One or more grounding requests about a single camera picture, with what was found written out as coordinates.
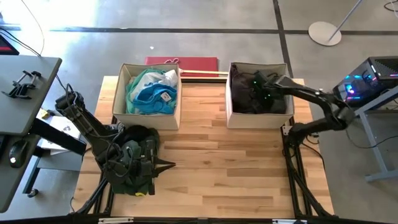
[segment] blue cloth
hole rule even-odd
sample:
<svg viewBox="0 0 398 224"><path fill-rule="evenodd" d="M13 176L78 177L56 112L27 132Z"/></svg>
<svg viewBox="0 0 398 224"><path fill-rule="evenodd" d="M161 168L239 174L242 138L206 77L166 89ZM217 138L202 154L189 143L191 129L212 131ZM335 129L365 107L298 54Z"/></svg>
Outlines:
<svg viewBox="0 0 398 224"><path fill-rule="evenodd" d="M158 69L145 69L142 71L132 83L126 85L126 113L135 113L136 109L132 103L134 99L130 98L131 93L136 89L138 83L142 80L143 76L145 76L149 72L156 72L159 74L164 74L166 71L158 70Z"/></svg>
<svg viewBox="0 0 398 224"><path fill-rule="evenodd" d="M171 100L168 102L163 100L161 97L162 93L169 94ZM134 107L139 109L139 112L143 114L173 114L176 98L177 90L175 88L155 83L149 84L147 88L141 90L132 103Z"/></svg>

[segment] computer tower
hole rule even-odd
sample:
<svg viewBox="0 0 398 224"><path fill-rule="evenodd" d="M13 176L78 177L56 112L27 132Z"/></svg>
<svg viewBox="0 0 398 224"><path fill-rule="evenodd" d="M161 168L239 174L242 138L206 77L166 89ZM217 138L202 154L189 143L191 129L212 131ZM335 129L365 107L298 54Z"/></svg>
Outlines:
<svg viewBox="0 0 398 224"><path fill-rule="evenodd" d="M333 88L350 107L359 108L398 85L398 56L369 57Z"/></svg>

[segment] desk leg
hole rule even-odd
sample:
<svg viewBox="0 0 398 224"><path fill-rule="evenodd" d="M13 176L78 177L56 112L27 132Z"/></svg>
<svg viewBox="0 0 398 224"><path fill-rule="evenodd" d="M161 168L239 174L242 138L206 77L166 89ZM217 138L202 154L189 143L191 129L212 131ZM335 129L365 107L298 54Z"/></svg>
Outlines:
<svg viewBox="0 0 398 224"><path fill-rule="evenodd" d="M40 162L40 158L42 157L42 154L43 154L43 149L40 148L39 146L37 146L33 153L34 156L37 156L37 159L36 159L35 164L33 165L33 170L30 173L29 178L27 179L24 190L22 191L22 193L27 194L28 197L33 197L38 193L38 191L36 189L33 189L33 185L35 184L36 178L40 172L40 168L38 168L37 165Z"/></svg>
<svg viewBox="0 0 398 224"><path fill-rule="evenodd" d="M56 128L51 127L49 124L40 119L35 118L30 129L30 133L37 134L40 137L45 138L50 142L53 142L77 154L84 155L85 153L86 143L75 139L69 134L59 131Z"/></svg>

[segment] white cloth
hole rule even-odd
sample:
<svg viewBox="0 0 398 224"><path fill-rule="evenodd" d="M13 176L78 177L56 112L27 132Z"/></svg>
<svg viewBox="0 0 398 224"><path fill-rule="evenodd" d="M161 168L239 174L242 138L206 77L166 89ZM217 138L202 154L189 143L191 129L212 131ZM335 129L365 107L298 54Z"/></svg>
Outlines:
<svg viewBox="0 0 398 224"><path fill-rule="evenodd" d="M168 85L171 87L176 87L178 82L178 76L175 70L170 70L164 74L165 79L159 81L159 84Z"/></svg>

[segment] computer mouse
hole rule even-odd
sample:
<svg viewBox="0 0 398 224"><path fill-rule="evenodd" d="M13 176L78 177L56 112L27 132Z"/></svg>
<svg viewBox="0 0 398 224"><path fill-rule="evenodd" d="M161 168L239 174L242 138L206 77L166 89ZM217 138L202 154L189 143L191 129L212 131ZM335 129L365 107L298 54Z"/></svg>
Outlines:
<svg viewBox="0 0 398 224"><path fill-rule="evenodd" d="M10 166L20 168L24 165L27 154L27 141L19 140L10 148L8 158Z"/></svg>

